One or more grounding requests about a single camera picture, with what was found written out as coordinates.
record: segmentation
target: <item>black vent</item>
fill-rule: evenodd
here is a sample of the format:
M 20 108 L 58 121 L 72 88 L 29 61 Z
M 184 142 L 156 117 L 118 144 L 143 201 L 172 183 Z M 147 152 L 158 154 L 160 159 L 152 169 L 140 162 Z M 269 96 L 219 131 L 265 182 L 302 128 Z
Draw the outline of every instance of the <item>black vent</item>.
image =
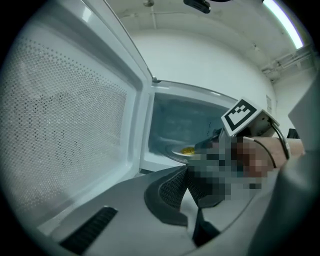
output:
M 194 182 L 194 173 L 189 171 L 187 174 L 187 186 L 188 189 L 190 191 L 190 194 L 194 200 L 194 202 L 196 203 L 196 205 L 198 205 L 199 200 L 201 198 L 204 198 L 207 194 L 205 193 L 205 191 L 203 189 L 201 189 L 201 186 L 198 186 L 198 184 L 196 182 Z
M 181 171 L 160 186 L 159 195 L 171 207 L 179 210 L 187 190 L 187 172 Z
M 116 209 L 111 207 L 102 208 L 60 245 L 75 254 L 81 255 L 96 240 L 117 212 Z
M 202 210 L 199 209 L 196 216 L 196 222 L 192 236 L 192 240 L 194 241 L 196 246 L 200 247 L 206 244 L 219 234 L 220 231 L 218 229 L 216 229 L 210 222 L 204 220 Z

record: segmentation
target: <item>pipe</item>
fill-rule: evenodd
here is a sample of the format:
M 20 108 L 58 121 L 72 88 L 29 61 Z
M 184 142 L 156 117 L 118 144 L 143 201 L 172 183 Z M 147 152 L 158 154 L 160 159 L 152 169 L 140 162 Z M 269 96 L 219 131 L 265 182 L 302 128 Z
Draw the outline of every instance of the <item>pipe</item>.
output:
M 153 6 L 151 6 L 151 15 L 152 15 L 152 21 L 153 21 L 153 28 L 156 30 L 157 22 L 156 22 L 156 15 L 155 15 L 155 10 Z
M 287 63 L 284 63 L 284 64 L 281 64 L 281 66 L 284 68 L 284 69 L 287 69 L 288 67 L 296 64 L 297 62 L 301 62 L 307 58 L 309 58 L 311 56 L 311 54 L 308 52 L 307 54 L 304 54 L 302 56 L 299 56 L 298 58 L 294 58 L 290 61 L 288 61 Z

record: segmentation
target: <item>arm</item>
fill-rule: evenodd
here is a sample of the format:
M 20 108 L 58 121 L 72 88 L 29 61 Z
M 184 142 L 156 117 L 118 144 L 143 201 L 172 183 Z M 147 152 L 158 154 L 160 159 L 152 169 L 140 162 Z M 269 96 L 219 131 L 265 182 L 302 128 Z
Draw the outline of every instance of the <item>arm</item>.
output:
M 253 137 L 253 139 L 261 142 L 271 153 L 275 165 L 280 168 L 287 161 L 284 150 L 280 143 L 280 140 L 276 137 Z M 288 138 L 287 139 L 290 150 L 291 157 L 296 158 L 305 153 L 304 146 L 300 139 Z

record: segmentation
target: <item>white wall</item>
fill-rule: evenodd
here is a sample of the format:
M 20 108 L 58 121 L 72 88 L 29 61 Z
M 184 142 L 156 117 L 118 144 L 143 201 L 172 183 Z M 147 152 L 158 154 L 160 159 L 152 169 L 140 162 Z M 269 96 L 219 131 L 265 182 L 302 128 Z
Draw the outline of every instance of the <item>white wall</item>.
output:
M 285 137 L 290 128 L 294 129 L 288 114 L 302 98 L 316 78 L 315 69 L 308 69 L 273 85 L 276 94 L 276 119 L 280 123 L 280 129 Z
M 178 30 L 131 33 L 132 39 L 159 80 L 207 88 L 232 98 L 247 97 L 275 115 L 276 97 L 270 81 L 251 62 L 209 37 Z

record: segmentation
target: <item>plate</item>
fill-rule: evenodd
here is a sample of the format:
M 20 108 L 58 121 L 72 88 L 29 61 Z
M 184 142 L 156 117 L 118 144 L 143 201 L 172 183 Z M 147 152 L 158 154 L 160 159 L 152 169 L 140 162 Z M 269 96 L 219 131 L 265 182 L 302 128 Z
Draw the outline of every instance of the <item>plate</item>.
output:
M 171 149 L 171 151 L 172 151 L 172 153 L 174 153 L 174 154 L 176 154 L 176 155 L 190 158 L 190 157 L 193 156 L 193 154 L 182 154 L 182 153 L 181 153 L 181 150 L 183 150 L 184 148 L 188 148 L 188 147 L 194 148 L 195 145 L 177 145 L 177 146 L 174 146 L 174 147 Z

